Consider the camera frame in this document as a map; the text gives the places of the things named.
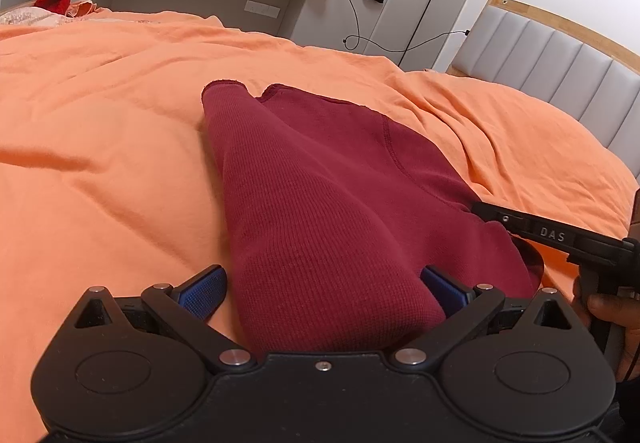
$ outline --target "orange blanket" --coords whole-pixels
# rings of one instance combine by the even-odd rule
[[[625,235],[638,186],[628,169],[568,115],[516,90],[403,73],[386,58],[299,48],[215,18],[90,17],[0,26],[4,441],[44,433],[30,375],[88,286],[138,295],[228,267],[202,135],[200,93],[215,79],[255,96],[282,83],[366,105],[436,143],[484,200]],[[569,290],[575,269],[544,255],[547,279]],[[231,299],[212,323],[242,341]]]

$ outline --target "metal screw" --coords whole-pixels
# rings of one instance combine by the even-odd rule
[[[332,367],[331,362],[316,362],[316,369],[318,371],[330,371]]]
[[[244,349],[227,349],[220,353],[220,362],[225,365],[245,365],[251,360],[251,353]]]
[[[396,351],[396,360],[404,365],[418,365],[423,363],[427,359],[427,353],[420,349],[414,349],[412,347],[406,347]]]

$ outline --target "black cable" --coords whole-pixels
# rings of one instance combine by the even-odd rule
[[[360,45],[360,39],[363,38],[363,37],[360,36],[360,22],[358,21],[358,13],[356,12],[356,7],[353,6],[353,1],[351,1],[351,0],[349,0],[349,4],[351,5],[351,9],[353,10],[353,15],[356,18],[356,29],[358,30],[358,35],[347,36],[347,37],[344,38],[344,40],[342,42],[344,43],[344,47],[348,51],[353,51],[354,49],[356,49]],[[349,46],[347,46],[347,39],[351,38],[351,37],[357,37],[358,38],[358,41],[357,41],[356,45],[353,48],[349,48]]]
[[[639,358],[640,358],[640,342],[638,343],[638,347],[636,347],[636,353],[634,354],[634,357],[631,360],[631,365],[629,366],[629,369],[626,372],[625,379],[622,381],[628,381],[628,379],[631,378],[631,374],[633,373]]]
[[[420,44],[416,44],[415,46],[411,46],[411,48],[405,48],[405,49],[387,49],[387,48],[383,48],[382,46],[380,46],[374,40],[371,40],[370,38],[366,38],[366,37],[361,37],[360,35],[347,35],[347,37],[345,37],[342,40],[342,42],[344,43],[344,47],[346,49],[348,49],[349,51],[353,51],[354,49],[356,49],[358,47],[358,45],[356,44],[356,46],[354,48],[349,48],[347,46],[347,40],[350,39],[351,37],[357,37],[358,38],[358,44],[360,43],[360,39],[362,39],[362,40],[366,40],[367,42],[370,42],[372,44],[375,44],[380,49],[383,49],[384,51],[388,51],[389,53],[406,53],[407,51],[411,51],[412,49],[419,48],[420,46],[423,46],[424,44],[427,44],[428,42],[431,42],[432,40],[436,40],[437,38],[441,38],[443,35],[451,35],[452,33],[464,33],[465,35],[469,35],[469,30],[456,30],[455,32],[444,32],[444,33],[441,33],[440,35],[436,35],[435,37],[431,37],[430,39],[427,39],[424,42],[421,42]]]
[[[420,20],[418,21],[418,25],[415,27],[414,32],[411,34],[411,38],[409,39],[409,42],[406,43],[407,46],[409,46],[414,41],[415,34],[418,33],[418,28],[420,28],[420,23],[424,19],[424,16],[427,14],[427,10],[429,9],[431,1],[433,1],[433,0],[427,1],[427,5],[424,7],[424,10],[422,11],[422,15],[420,16]],[[402,53],[402,56],[400,57],[400,60],[398,61],[398,65],[402,64],[402,61],[404,60],[405,56],[406,56],[406,51],[404,53]]]
[[[412,49],[416,49],[416,48],[420,48],[420,46],[423,46],[425,44],[427,44],[428,42],[431,42],[432,40],[436,40],[437,38],[442,37],[443,35],[451,35],[453,33],[464,33],[465,35],[469,35],[469,30],[457,30],[455,32],[444,32],[441,33],[440,35],[437,35],[435,37],[431,37],[430,39],[425,40],[424,42],[421,42],[420,44],[417,44],[416,46],[411,46],[409,48],[409,44],[411,44],[411,41],[409,41],[409,44],[407,44],[407,47],[404,49],[387,49],[384,48],[383,46],[380,46],[377,42],[375,42],[374,40],[371,40],[370,38],[366,38],[366,37],[362,37],[360,35],[360,21],[358,20],[358,13],[356,12],[356,7],[353,6],[353,1],[349,0],[349,4],[351,5],[351,9],[353,10],[353,16],[356,18],[356,30],[358,31],[357,35],[347,35],[343,40],[343,44],[344,47],[347,51],[354,51],[354,49],[356,49],[359,45],[360,45],[360,40],[366,40],[367,42],[370,42],[372,44],[375,44],[376,46],[378,46],[380,49],[383,49],[384,51],[388,52],[388,53],[406,53],[408,51],[411,51]],[[356,42],[356,45],[353,48],[349,48],[349,46],[347,46],[347,41],[351,38],[351,37],[356,37],[358,39],[358,41]]]

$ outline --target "human hand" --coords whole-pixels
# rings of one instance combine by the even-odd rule
[[[616,372],[616,380],[623,381],[625,379],[632,363],[634,369],[629,375],[629,379],[640,376],[640,362],[633,362],[638,344],[640,344],[640,301],[633,298],[594,293],[587,302],[588,312],[580,301],[581,296],[580,277],[578,277],[574,282],[572,307],[585,326],[589,327],[591,324],[590,312],[594,317],[625,328],[625,349]]]

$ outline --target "red sweater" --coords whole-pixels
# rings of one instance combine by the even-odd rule
[[[252,350],[381,349],[444,313],[434,265],[469,286],[532,296],[529,271],[427,138],[368,108],[279,84],[202,93],[222,176],[242,327]]]

